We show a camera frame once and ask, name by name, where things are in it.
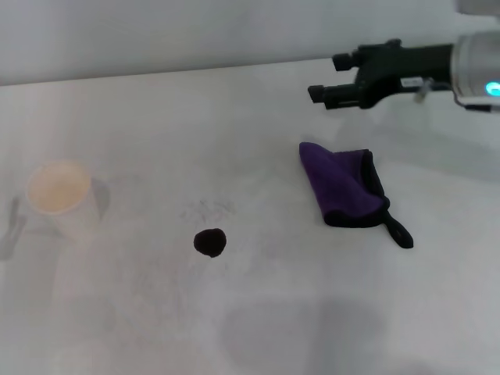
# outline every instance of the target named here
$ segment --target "purple towel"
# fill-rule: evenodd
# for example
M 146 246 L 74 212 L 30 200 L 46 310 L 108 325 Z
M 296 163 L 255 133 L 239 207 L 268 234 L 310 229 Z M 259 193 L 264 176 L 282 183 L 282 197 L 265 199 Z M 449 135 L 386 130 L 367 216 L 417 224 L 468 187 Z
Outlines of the purple towel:
M 412 236 L 388 212 L 390 202 L 369 150 L 330 152 L 302 142 L 299 153 L 327 225 L 367 228 L 384 224 L 399 246 L 413 247 Z

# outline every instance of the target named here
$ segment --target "white tabletop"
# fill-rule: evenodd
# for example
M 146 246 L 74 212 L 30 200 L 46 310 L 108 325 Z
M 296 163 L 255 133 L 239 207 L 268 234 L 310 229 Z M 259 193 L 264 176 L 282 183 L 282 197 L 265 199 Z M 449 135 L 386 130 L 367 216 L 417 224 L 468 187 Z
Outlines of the white tabletop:
M 79 160 L 104 214 L 84 247 L 22 202 L 0 373 L 498 375 L 500 117 L 449 93 L 310 102 L 351 79 L 316 60 L 0 87 L 0 173 L 22 192 Z M 370 148 L 415 248 L 327 227 L 300 141 Z M 213 227 L 210 259 L 193 237 Z

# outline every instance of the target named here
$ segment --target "paper cup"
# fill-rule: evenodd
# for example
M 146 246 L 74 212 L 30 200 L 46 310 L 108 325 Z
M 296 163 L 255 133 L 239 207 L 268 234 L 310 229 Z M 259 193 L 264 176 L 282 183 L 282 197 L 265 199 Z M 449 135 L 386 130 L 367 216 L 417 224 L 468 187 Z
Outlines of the paper cup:
M 27 199 L 68 238 L 91 240 L 99 223 L 91 175 L 72 161 L 50 162 L 28 181 Z

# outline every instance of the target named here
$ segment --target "black blob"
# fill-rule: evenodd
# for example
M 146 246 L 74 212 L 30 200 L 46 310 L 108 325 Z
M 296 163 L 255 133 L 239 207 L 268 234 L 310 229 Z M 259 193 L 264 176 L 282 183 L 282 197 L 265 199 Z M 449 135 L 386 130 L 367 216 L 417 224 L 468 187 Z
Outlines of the black blob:
M 219 228 L 203 230 L 195 235 L 195 249 L 210 258 L 222 254 L 226 243 L 226 234 Z

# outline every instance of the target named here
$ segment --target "cup rim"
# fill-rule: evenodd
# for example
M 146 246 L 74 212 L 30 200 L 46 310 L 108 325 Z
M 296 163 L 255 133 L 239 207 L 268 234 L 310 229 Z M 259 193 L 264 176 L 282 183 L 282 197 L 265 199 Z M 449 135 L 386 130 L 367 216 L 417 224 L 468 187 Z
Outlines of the cup rim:
M 48 166 L 54 166 L 54 165 L 57 165 L 57 164 L 72 164 L 74 166 L 77 166 L 81 170 L 83 170 L 85 172 L 85 174 L 87 175 L 87 181 L 86 181 L 87 187 L 86 187 L 86 191 L 85 191 L 85 194 L 83 195 L 83 197 L 80 200 L 78 200 L 78 202 L 72 204 L 69 207 L 66 207 L 65 209 L 61 209 L 59 211 L 44 211 L 43 209 L 38 208 L 37 205 L 35 205 L 33 203 L 33 201 L 31 200 L 31 198 L 30 198 L 30 186 L 33 183 L 34 178 L 44 168 L 47 168 Z M 26 184 L 26 188 L 25 188 L 24 194 L 26 195 L 26 199 L 30 203 L 31 208 L 34 209 L 35 211 L 37 211 L 38 213 L 41 213 L 41 214 L 47 215 L 47 216 L 58 216 L 58 215 L 62 215 L 64 213 L 68 213 L 69 211 L 71 211 L 71 210 L 75 209 L 76 207 L 78 207 L 87 198 L 87 196 L 89 194 L 89 191 L 91 190 L 91 186 L 92 186 L 92 177 L 91 177 L 90 173 L 88 172 L 88 169 L 85 166 L 83 166 L 82 164 L 80 164 L 79 162 L 76 162 L 74 160 L 60 159 L 60 160 L 52 160 L 52 161 L 44 162 L 37 169 L 35 169 L 31 173 L 30 177 L 28 178 L 28 182 Z

